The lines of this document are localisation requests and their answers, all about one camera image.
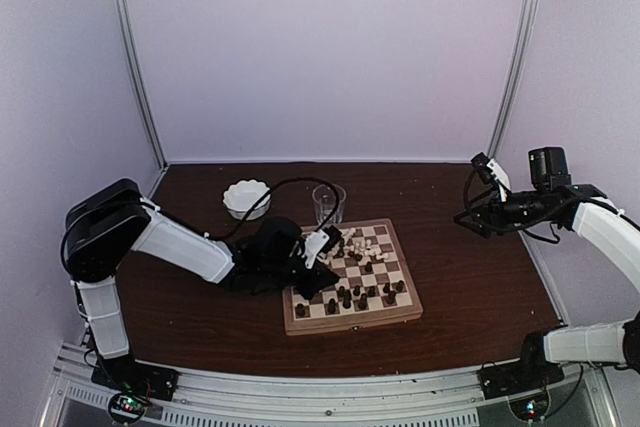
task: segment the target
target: metal vent grille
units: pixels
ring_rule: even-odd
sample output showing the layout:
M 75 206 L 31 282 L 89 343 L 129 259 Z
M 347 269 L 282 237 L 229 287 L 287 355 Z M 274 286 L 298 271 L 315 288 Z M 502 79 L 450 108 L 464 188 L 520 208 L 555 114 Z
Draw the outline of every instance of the metal vent grille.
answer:
M 295 425 L 289 423 L 263 423 L 263 422 L 238 422 L 220 420 L 209 415 L 199 415 L 196 413 L 184 413 L 178 411 L 164 410 L 162 415 L 162 424 L 176 427 L 285 427 L 288 425 Z M 327 423 L 309 422 L 309 425 L 323 425 Z M 466 410 L 464 412 L 457 412 L 454 414 L 440 414 L 429 415 L 421 418 L 420 420 L 413 420 L 407 422 L 389 422 L 389 423 L 374 423 L 374 422 L 336 422 L 330 425 L 338 426 L 358 426 L 358 427 L 480 427 L 478 420 L 478 414 L 475 409 Z
M 109 398 L 92 389 L 84 389 L 75 385 L 70 385 L 67 396 L 71 399 L 84 402 L 85 404 L 94 405 L 96 407 L 106 407 Z

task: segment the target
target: wooden table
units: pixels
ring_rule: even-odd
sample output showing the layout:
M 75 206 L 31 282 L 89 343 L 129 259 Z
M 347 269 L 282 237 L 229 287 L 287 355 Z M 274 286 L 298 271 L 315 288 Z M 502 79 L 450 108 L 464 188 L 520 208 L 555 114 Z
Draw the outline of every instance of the wooden table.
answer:
M 452 164 L 178 165 L 154 200 L 212 234 L 234 221 L 227 186 L 317 176 L 347 190 L 345 221 L 391 218 L 420 293 L 418 321 L 358 332 L 287 337 L 282 297 L 229 293 L 145 254 L 119 275 L 135 355 L 192 369 L 252 375 L 358 376 L 416 373 L 516 358 L 525 334 L 558 324 L 517 234 L 483 239 L 456 226 L 469 173 Z M 283 187 L 267 215 L 314 222 L 313 185 Z M 256 222 L 239 235 L 251 233 Z

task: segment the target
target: wooden chessboard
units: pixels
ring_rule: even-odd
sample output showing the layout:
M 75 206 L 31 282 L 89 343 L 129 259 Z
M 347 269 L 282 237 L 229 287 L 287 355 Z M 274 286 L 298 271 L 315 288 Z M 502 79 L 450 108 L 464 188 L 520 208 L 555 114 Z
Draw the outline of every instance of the wooden chessboard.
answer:
M 422 304 L 391 220 L 351 222 L 340 224 L 338 227 L 343 235 L 350 229 L 355 229 L 353 236 L 346 243 L 347 247 L 371 241 L 372 247 L 379 247 L 383 254 L 387 254 L 384 256 L 386 258 L 363 255 L 358 262 L 348 255 L 338 258 L 330 253 L 326 258 L 320 259 L 340 276 L 340 281 L 323 289 L 310 301 L 305 300 L 293 287 L 283 290 L 284 323 L 287 335 L 357 330 L 419 318 L 422 315 Z M 310 232 L 313 229 L 310 227 L 304 230 Z M 373 264 L 371 273 L 365 270 L 369 261 Z M 399 281 L 404 282 L 404 288 L 401 292 L 397 292 L 394 301 L 389 303 L 383 287 L 389 282 L 391 288 L 395 289 Z M 355 296 L 351 306 L 344 308 L 342 299 L 338 298 L 338 289 L 341 286 L 352 292 L 356 286 L 360 286 L 363 292 L 367 292 L 369 287 L 374 286 L 375 296 L 368 298 L 364 310 L 359 308 Z M 330 314 L 327 308 L 330 299 L 335 299 L 337 302 L 337 309 L 333 314 Z M 304 306 L 304 316 L 296 314 L 298 304 Z

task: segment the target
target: scalloped bowl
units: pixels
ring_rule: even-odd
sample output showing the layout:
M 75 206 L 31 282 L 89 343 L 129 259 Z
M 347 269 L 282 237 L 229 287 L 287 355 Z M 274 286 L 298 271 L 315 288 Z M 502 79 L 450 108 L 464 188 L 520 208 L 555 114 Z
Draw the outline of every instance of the scalloped bowl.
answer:
M 264 182 L 255 179 L 241 180 L 237 184 L 230 185 L 222 195 L 222 202 L 234 219 L 242 219 L 251 206 L 262 197 L 269 187 Z M 271 195 L 260 202 L 260 205 L 251 212 L 247 220 L 262 217 L 271 205 Z

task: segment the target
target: robotic arm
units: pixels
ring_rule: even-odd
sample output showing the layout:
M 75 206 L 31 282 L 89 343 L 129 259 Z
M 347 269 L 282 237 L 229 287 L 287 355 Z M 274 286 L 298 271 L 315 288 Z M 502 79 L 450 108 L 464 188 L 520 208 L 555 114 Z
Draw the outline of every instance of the robotic arm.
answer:
M 533 150 L 529 160 L 536 190 L 514 193 L 495 160 L 484 154 L 474 157 L 464 190 L 465 210 L 454 221 L 487 238 L 492 233 L 527 233 L 541 222 L 556 224 L 600 249 L 640 292 L 640 228 L 596 187 L 571 183 L 562 148 Z M 491 187 L 469 200 L 475 175 Z M 640 314 L 622 322 L 530 334 L 518 362 L 481 369 L 485 397 L 562 380 L 558 364 L 563 362 L 602 363 L 640 373 Z
M 303 237 L 294 222 L 275 217 L 236 243 L 213 240 L 142 197 L 128 179 L 73 207 L 66 227 L 61 258 L 95 342 L 99 365 L 92 380 L 162 400 L 171 400 L 178 374 L 135 361 L 120 311 L 115 275 L 129 250 L 158 257 L 231 290 L 295 285 L 310 299 L 339 280 L 317 260 L 339 242 L 335 227 Z

